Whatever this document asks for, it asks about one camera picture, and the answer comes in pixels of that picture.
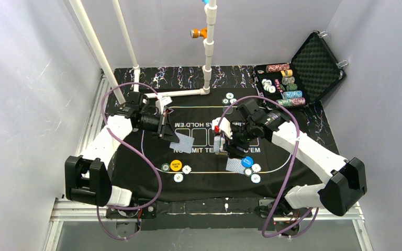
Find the blue-backed playing card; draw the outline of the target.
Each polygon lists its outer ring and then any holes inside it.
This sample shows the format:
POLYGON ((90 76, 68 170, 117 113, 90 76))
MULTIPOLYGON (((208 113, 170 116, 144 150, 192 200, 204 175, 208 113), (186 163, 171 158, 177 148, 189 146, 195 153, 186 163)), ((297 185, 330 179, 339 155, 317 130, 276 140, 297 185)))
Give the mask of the blue-backed playing card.
POLYGON ((194 145, 195 139, 191 136, 187 136, 181 133, 176 133, 179 142, 171 142, 170 148, 181 153, 190 154, 194 145))
POLYGON ((226 171, 244 174, 245 167, 242 165, 242 159, 228 158, 226 162, 226 171))

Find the blue small blind button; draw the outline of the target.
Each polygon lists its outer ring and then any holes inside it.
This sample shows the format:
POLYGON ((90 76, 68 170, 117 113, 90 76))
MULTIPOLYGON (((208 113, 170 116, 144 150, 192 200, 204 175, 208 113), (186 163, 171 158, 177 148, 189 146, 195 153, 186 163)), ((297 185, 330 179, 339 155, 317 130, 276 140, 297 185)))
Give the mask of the blue small blind button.
POLYGON ((241 160, 241 164, 242 164, 242 166, 245 167, 245 168, 250 168, 250 167, 253 166, 254 161, 253 161, 253 159, 252 159, 251 157, 246 156, 245 158, 243 158, 243 159, 241 160))

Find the blue playing card deck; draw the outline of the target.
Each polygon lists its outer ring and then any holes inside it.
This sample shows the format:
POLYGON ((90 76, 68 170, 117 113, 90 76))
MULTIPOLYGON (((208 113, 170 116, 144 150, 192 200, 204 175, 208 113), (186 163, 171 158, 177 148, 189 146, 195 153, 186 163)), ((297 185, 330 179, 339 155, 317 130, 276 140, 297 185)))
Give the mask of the blue playing card deck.
POLYGON ((227 137, 222 135, 214 136, 213 150, 216 155, 228 155, 226 151, 227 137))

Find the green poker chip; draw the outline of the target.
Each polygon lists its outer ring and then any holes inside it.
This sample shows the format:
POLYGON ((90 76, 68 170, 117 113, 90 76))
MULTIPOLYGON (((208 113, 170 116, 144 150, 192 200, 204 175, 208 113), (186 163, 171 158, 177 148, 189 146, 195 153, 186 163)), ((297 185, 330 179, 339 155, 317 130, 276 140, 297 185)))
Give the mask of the green poker chip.
POLYGON ((222 99, 221 102, 222 102, 224 105, 228 105, 228 104, 229 104, 229 99, 224 98, 224 99, 222 99))
POLYGON ((169 165, 169 163, 164 163, 164 164, 162 164, 161 170, 162 170, 163 172, 169 172, 169 171, 170 171, 170 165, 169 165))
POLYGON ((253 174, 253 170, 251 168, 245 168, 243 173, 247 176, 250 177, 253 174))

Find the yellow big blind button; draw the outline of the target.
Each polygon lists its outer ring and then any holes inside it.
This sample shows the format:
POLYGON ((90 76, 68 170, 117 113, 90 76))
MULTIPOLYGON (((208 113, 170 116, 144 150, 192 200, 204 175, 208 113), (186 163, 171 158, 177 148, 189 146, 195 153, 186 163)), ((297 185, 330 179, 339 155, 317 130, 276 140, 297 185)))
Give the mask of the yellow big blind button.
POLYGON ((175 160, 171 161, 171 163, 170 163, 170 169, 173 172, 179 172, 182 169, 182 167, 183 167, 183 165, 180 160, 175 159, 175 160))

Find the white light-blue ten chip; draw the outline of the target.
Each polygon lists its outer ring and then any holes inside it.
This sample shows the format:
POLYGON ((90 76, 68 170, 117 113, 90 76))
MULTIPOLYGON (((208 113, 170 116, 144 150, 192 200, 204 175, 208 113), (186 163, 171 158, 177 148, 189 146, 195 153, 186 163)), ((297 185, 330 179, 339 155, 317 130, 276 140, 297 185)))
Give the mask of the white light-blue ten chip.
POLYGON ((261 182, 261 176, 259 174, 252 174, 251 175, 251 181, 255 184, 258 184, 261 182))

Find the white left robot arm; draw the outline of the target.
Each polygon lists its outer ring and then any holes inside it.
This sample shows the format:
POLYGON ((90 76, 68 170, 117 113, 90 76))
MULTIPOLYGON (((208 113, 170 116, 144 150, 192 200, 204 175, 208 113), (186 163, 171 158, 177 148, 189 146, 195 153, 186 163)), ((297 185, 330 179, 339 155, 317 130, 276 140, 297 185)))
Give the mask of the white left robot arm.
POLYGON ((79 156, 65 161, 65 196, 68 200, 99 207, 127 207, 132 191, 114 186, 107 167, 124 139, 134 129, 152 132, 159 139, 179 143, 168 117, 170 97, 159 96, 154 105, 139 92, 109 110, 109 117, 94 141, 79 156))

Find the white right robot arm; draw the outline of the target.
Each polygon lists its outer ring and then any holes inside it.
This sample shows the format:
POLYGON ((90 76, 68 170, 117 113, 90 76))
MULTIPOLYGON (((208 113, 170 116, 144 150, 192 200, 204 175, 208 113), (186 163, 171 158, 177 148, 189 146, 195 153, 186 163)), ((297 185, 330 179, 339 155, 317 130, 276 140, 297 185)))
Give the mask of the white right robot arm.
POLYGON ((337 155, 301 132, 289 111, 269 111, 253 96, 236 101, 236 111, 243 120, 239 125, 219 117, 212 121, 216 153, 230 158, 244 158, 245 149, 254 139, 266 139, 291 152, 320 179, 316 185, 283 188, 281 205, 274 208, 289 213, 300 208, 325 208, 336 216, 345 215, 367 192, 364 163, 354 157, 337 155))

